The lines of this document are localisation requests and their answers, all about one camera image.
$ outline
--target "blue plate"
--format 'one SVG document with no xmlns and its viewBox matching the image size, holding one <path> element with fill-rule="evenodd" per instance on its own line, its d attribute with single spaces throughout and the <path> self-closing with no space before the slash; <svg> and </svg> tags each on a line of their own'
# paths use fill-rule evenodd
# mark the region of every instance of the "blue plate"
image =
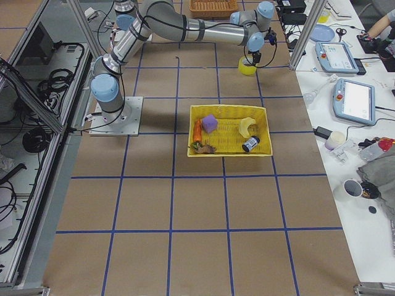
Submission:
<svg viewBox="0 0 395 296">
<path fill-rule="evenodd" d="M 325 25 L 317 24 L 310 35 L 310 39 L 319 42 L 329 42 L 335 37 L 335 31 Z"/>
</svg>

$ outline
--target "yellow banana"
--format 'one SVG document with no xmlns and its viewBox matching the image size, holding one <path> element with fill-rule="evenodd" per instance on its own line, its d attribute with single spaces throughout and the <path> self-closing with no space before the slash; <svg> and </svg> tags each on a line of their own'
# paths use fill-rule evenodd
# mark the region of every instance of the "yellow banana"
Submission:
<svg viewBox="0 0 395 296">
<path fill-rule="evenodd" d="M 242 120 L 240 120 L 240 124 L 239 124 L 239 133 L 246 139 L 249 139 L 251 136 L 248 132 L 248 127 L 250 125 L 255 125 L 256 121 L 255 119 L 251 118 L 251 117 L 247 117 L 247 118 L 243 118 Z"/>
</svg>

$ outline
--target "red bottle cap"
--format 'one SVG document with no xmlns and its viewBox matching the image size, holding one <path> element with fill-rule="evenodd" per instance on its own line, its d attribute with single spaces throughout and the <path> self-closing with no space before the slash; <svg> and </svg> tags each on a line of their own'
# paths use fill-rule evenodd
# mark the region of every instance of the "red bottle cap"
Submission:
<svg viewBox="0 0 395 296">
<path fill-rule="evenodd" d="M 392 148 L 393 141 L 393 139 L 382 139 L 378 141 L 378 147 L 380 147 L 384 152 L 387 152 Z"/>
</svg>

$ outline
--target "blue joint cap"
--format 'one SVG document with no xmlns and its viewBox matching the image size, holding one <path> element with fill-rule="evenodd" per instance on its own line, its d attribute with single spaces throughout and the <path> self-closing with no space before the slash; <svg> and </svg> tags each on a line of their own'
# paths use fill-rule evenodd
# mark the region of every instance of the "blue joint cap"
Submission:
<svg viewBox="0 0 395 296">
<path fill-rule="evenodd" d="M 261 49 L 264 43 L 264 35 L 261 32 L 256 32 L 248 39 L 247 48 L 249 51 L 255 52 Z"/>
<path fill-rule="evenodd" d="M 109 74 L 100 74 L 91 82 L 91 90 L 99 102 L 108 103 L 118 94 L 118 81 Z"/>
<path fill-rule="evenodd" d="M 262 1 L 257 8 L 259 14 L 267 19 L 272 19 L 274 14 L 274 5 L 268 1 Z"/>
<path fill-rule="evenodd" d="M 240 12 L 234 12 L 230 15 L 230 23 L 234 23 L 235 25 L 239 24 Z"/>
<path fill-rule="evenodd" d="M 117 25 L 122 31 L 127 31 L 135 18 L 128 14 L 120 14 L 117 16 Z"/>
</svg>

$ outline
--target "toy carrot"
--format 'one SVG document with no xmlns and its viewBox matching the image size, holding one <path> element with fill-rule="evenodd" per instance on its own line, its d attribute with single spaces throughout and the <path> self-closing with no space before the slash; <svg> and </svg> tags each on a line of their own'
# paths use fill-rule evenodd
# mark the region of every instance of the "toy carrot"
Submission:
<svg viewBox="0 0 395 296">
<path fill-rule="evenodd" d="M 202 120 L 198 119 L 195 122 L 195 126 L 193 128 L 193 141 L 201 142 L 202 141 Z"/>
</svg>

